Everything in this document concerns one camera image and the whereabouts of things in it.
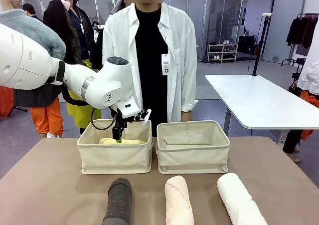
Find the hand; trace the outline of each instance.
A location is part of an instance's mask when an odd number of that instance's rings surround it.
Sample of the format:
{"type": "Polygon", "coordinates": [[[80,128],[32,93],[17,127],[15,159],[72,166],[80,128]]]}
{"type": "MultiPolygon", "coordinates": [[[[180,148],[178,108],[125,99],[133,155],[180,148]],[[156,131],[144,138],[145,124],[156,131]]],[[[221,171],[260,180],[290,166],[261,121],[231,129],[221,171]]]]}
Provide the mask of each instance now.
{"type": "Polygon", "coordinates": [[[182,122],[193,121],[193,116],[192,116],[191,112],[182,112],[181,113],[181,121],[182,122]]]}

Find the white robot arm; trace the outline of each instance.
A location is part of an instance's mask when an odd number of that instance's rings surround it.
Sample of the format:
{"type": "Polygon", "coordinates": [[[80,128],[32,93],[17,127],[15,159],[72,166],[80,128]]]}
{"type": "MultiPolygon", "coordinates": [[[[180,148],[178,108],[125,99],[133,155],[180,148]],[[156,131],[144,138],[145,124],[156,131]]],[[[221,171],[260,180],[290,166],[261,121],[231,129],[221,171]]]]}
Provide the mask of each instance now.
{"type": "Polygon", "coordinates": [[[140,112],[132,95],[132,71],[126,60],[110,57],[96,73],[86,66],[51,57],[34,40],[0,24],[0,86],[31,90],[48,83],[65,83],[94,108],[111,107],[118,113],[118,139],[125,122],[133,121],[132,117],[140,112]]]}

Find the tabletop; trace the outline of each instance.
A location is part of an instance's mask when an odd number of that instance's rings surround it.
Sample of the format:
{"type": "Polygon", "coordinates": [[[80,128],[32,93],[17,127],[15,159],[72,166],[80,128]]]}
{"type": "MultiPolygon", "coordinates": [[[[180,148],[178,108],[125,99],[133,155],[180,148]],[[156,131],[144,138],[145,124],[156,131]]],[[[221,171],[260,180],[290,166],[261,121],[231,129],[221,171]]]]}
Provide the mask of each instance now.
{"type": "MultiPolygon", "coordinates": [[[[319,221],[319,190],[269,138],[230,138],[228,168],[236,173],[270,225],[319,221]]],[[[83,175],[75,138],[42,139],[0,180],[0,225],[101,225],[107,192],[124,177],[133,187],[131,225],[164,225],[167,179],[152,170],[135,175],[83,175]]],[[[231,225],[217,190],[222,174],[183,175],[197,225],[231,225]]]]}
{"type": "Polygon", "coordinates": [[[247,129],[319,129],[319,109],[262,76],[206,75],[247,129]]]}

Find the pink rolled towel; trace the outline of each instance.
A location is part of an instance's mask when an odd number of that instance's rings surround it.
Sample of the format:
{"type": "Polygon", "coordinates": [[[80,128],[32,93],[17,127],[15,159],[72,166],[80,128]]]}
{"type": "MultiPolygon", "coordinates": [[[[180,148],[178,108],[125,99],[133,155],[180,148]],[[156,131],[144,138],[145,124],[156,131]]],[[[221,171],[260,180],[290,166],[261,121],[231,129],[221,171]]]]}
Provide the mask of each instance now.
{"type": "Polygon", "coordinates": [[[182,176],[170,178],[165,184],[166,225],[194,225],[188,187],[182,176]]]}

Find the beige fabric basket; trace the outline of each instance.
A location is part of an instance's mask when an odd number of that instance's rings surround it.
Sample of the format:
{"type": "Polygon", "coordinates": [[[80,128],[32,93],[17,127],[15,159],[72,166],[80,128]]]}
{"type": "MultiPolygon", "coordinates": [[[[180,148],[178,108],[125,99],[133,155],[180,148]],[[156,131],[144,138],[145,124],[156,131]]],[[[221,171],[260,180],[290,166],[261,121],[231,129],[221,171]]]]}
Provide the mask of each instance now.
{"type": "MultiPolygon", "coordinates": [[[[98,119],[94,124],[107,127],[111,119],[98,119]]],[[[90,123],[78,140],[83,174],[141,174],[152,165],[151,122],[128,123],[122,139],[146,141],[138,145],[99,145],[102,138],[112,138],[112,128],[97,130],[90,123]]]]}
{"type": "Polygon", "coordinates": [[[226,173],[230,141],[215,121],[159,124],[161,174],[226,173]]]}

